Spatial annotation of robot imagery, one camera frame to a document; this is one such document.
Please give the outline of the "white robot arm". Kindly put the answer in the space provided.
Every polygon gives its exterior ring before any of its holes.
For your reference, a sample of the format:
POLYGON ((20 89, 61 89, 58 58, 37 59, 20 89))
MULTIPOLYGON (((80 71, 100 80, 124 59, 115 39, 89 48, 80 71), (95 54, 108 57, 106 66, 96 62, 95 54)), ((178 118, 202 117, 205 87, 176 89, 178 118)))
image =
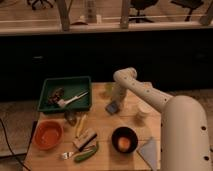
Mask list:
POLYGON ((115 71, 113 79, 117 105, 130 90, 161 114, 161 171, 212 171, 206 112, 196 99, 146 86, 133 67, 115 71))

